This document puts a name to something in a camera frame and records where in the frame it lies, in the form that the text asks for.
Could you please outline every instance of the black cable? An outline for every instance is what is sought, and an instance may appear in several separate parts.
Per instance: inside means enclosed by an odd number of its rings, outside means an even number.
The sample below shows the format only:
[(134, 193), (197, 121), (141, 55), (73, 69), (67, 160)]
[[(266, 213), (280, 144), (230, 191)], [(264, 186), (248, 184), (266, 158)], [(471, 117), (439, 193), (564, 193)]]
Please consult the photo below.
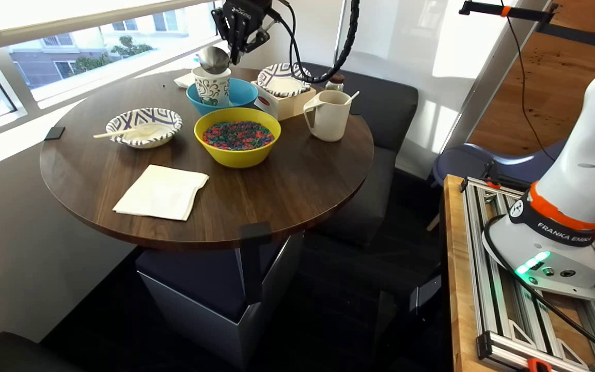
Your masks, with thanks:
[(487, 222), (486, 222), (486, 228), (483, 228), (483, 237), (486, 237), (486, 243), (489, 246), (493, 253), (501, 259), (501, 265), (504, 267), (504, 271), (514, 279), (519, 281), (521, 286), (526, 286), (532, 298), (535, 298), (537, 301), (542, 301), (549, 311), (554, 311), (559, 318), (563, 318), (569, 327), (572, 327), (574, 330), (578, 330), (583, 336), (588, 336), (589, 340), (595, 343), (595, 334), (588, 332), (583, 327), (578, 327), (572, 318), (569, 318), (563, 309), (559, 309), (554, 303), (545, 301), (545, 298), (535, 290), (529, 282), (524, 281), (521, 275), (517, 275), (511, 267), (511, 263), (507, 263), (507, 258), (501, 253), (498, 246), (493, 241), (489, 237), (489, 227), (493, 222), (501, 221), (504, 214), (496, 214), (493, 216)]
[[(290, 30), (290, 35), (297, 35), (297, 16), (296, 16), (296, 9), (293, 9), (293, 6), (291, 6), (291, 2), (288, 2), (288, 0), (280, 0), (285, 7), (290, 7), (290, 12), (291, 12), (291, 30)], [(296, 47), (293, 47), (293, 42), (290, 46), (290, 66), (293, 66), (293, 52), (296, 52)]]
[(514, 30), (514, 27), (513, 27), (511, 16), (507, 16), (507, 22), (509, 22), (509, 30), (511, 30), (513, 40), (517, 42), (517, 52), (519, 52), (519, 63), (521, 63), (521, 112), (524, 112), (524, 117), (526, 117), (529, 130), (533, 132), (539, 149), (545, 152), (545, 156), (548, 156), (549, 160), (554, 160), (554, 156), (552, 156), (552, 155), (548, 152), (548, 149), (544, 146), (537, 130), (533, 127), (533, 121), (529, 119), (529, 113), (528, 113), (528, 69), (526, 69), (524, 50), (521, 50), (521, 40), (519, 40), (519, 35), (517, 35), (517, 30)]
[(285, 29), (285, 30), (290, 32), (290, 37), (291, 37), (291, 42), (290, 42), (290, 46), (291, 46), (293, 52), (296, 52), (296, 60), (297, 60), (296, 63), (297, 63), (297, 69), (299, 69), (299, 74), (297, 74), (296, 68), (291, 68), (293, 76), (299, 79), (299, 81), (312, 82), (312, 85), (320, 85), (320, 82), (326, 82), (331, 76), (335, 76), (335, 74), (341, 69), (341, 66), (345, 63), (345, 60), (347, 60), (347, 55), (349, 55), (349, 52), (352, 52), (352, 47), (353, 47), (356, 32), (357, 32), (357, 19), (359, 19), (359, 0), (352, 0), (352, 19), (349, 19), (347, 35), (345, 35), (345, 42), (344, 42), (341, 53), (338, 55), (335, 66), (333, 66), (329, 71), (320, 74), (320, 76), (312, 76), (312, 74), (304, 68), (296, 32), (293, 32), (291, 27), (284, 21), (284, 16), (281, 16), (280, 12), (269, 12), (269, 15), (270, 15), (277, 22), (281, 22), (284, 29)]

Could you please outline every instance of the table leg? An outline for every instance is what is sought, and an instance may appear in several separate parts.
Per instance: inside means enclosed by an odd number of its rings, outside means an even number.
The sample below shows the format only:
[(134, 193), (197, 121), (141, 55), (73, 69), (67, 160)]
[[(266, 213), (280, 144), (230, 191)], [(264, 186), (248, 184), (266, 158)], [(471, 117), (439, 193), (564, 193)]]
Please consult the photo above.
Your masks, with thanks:
[(254, 222), (242, 227), (241, 247), (236, 250), (237, 269), (242, 288), (247, 293), (247, 301), (254, 303), (260, 301), (262, 295), (262, 276), (260, 276), (260, 246), (270, 241), (266, 222)]

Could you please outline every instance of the metal frame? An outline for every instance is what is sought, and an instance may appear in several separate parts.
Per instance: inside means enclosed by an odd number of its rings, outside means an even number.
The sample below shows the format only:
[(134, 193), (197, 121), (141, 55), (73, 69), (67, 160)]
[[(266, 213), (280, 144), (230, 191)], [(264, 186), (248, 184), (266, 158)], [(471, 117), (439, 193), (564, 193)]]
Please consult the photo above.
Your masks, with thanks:
[[(498, 368), (528, 368), (532, 358), (556, 369), (595, 369), (569, 346), (552, 325), (549, 311), (519, 282), (507, 279), (504, 269), (481, 243), (483, 222), (504, 214), (524, 191), (489, 188), (481, 180), (463, 184), (467, 246), (471, 250), (474, 290), (478, 300), (480, 358)], [(595, 334), (595, 301), (572, 300), (580, 322)]]

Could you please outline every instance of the small bowl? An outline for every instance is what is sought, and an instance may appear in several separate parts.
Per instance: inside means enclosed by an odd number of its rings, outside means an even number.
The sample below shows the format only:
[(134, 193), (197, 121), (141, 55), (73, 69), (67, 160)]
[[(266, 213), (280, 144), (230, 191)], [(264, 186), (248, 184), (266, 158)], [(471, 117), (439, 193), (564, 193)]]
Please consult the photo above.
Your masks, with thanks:
[(191, 85), (186, 88), (189, 101), (197, 108), (198, 113), (208, 113), (216, 110), (224, 110), (224, 108), (245, 108), (245, 105), (254, 105), (254, 101), (258, 98), (258, 87), (237, 79), (237, 76), (230, 76), (230, 98), (218, 105), (205, 102), (198, 92), (197, 92), (197, 85)]
[(277, 97), (296, 97), (310, 90), (312, 85), (293, 74), (304, 76), (306, 69), (297, 63), (293, 68), (291, 63), (270, 63), (258, 71), (257, 85)]
[[(274, 140), (257, 146), (257, 149), (245, 149), (245, 151), (234, 151), (234, 149), (224, 149), (224, 146), (216, 146), (212, 143), (202, 140), (202, 133), (220, 121), (258, 121), (260, 125), (269, 127), (274, 133)], [(225, 164), (225, 167), (236, 167), (236, 169), (245, 169), (245, 167), (254, 167), (258, 162), (262, 162), (270, 149), (276, 146), (276, 143), (281, 135), (281, 125), (280, 121), (260, 110), (253, 110), (253, 108), (225, 108), (225, 110), (218, 110), (212, 112), (207, 115), (201, 115), (194, 124), (194, 138), (208, 151), (208, 155)]]
[(133, 149), (155, 149), (155, 146), (162, 146), (162, 144), (170, 143), (171, 135), (182, 125), (182, 117), (175, 112), (171, 112), (171, 110), (166, 110), (166, 108), (136, 108), (136, 110), (122, 112), (122, 113), (113, 115), (105, 124), (105, 130), (107, 132), (127, 130), (127, 127), (133, 127), (133, 125), (138, 125), (138, 124), (149, 124), (149, 121), (155, 121), (155, 124), (162, 124), (162, 125), (168, 125), (168, 127), (158, 130), (158, 132), (147, 132), (147, 133), (136, 135), (136, 138), (127, 138), (125, 133), (121, 133), (121, 135), (112, 135), (112, 140), (128, 144)]

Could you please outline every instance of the napkin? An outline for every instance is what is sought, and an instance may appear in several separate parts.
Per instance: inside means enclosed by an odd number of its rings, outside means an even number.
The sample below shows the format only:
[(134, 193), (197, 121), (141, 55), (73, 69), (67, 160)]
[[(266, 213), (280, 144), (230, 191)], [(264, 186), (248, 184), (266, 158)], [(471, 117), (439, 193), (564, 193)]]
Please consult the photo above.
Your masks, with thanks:
[(194, 195), (207, 180), (207, 173), (149, 164), (113, 211), (189, 221)]
[(191, 85), (194, 85), (194, 71), (182, 74), (173, 79), (173, 82), (177, 85), (177, 88), (189, 88)]

